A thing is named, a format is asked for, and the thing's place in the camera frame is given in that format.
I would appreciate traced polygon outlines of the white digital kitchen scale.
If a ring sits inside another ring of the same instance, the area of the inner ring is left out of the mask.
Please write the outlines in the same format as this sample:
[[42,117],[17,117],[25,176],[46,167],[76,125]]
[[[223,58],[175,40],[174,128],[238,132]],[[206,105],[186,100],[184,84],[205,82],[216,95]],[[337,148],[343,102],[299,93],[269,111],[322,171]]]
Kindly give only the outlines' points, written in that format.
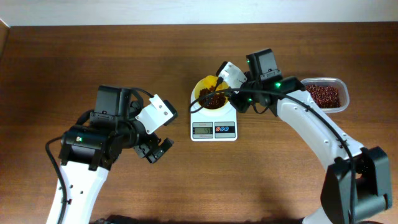
[[202,108],[190,115],[192,141],[235,141],[238,138],[236,110],[228,100],[217,109]]

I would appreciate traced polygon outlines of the yellow plastic measuring scoop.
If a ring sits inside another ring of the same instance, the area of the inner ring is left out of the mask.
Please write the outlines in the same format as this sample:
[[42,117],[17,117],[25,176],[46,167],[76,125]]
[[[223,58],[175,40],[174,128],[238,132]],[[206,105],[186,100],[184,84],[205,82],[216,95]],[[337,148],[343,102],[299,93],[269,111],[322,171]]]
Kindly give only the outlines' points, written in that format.
[[209,89],[209,90],[211,90],[211,91],[213,91],[215,89],[215,87],[216,87],[216,91],[224,90],[224,89],[228,89],[229,88],[229,85],[226,82],[222,82],[221,84],[216,86],[217,85],[217,80],[218,80],[218,77],[208,75],[207,77],[205,77],[203,79],[204,87]]

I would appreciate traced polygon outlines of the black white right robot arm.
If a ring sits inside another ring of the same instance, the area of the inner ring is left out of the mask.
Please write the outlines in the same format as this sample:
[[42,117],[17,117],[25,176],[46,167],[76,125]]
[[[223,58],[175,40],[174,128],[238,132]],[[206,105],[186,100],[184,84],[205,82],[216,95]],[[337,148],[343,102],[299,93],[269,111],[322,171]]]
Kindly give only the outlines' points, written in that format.
[[239,113],[259,103],[291,126],[326,170],[321,206],[302,223],[359,223],[392,207],[387,154],[368,149],[339,128],[296,77],[282,76],[271,49],[246,57],[249,71],[231,62],[218,72],[233,89],[228,100]]

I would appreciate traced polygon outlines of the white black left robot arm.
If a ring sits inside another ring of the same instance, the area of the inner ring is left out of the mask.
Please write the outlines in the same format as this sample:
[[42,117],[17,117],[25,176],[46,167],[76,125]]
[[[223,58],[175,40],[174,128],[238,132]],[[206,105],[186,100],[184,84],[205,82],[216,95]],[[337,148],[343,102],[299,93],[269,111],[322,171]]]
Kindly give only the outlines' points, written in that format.
[[149,94],[144,105],[140,88],[101,85],[95,108],[84,112],[61,136],[60,162],[45,145],[58,177],[47,223],[89,223],[97,196],[122,151],[133,149],[149,163],[157,162],[173,145],[155,130],[170,124],[177,110],[167,100]]

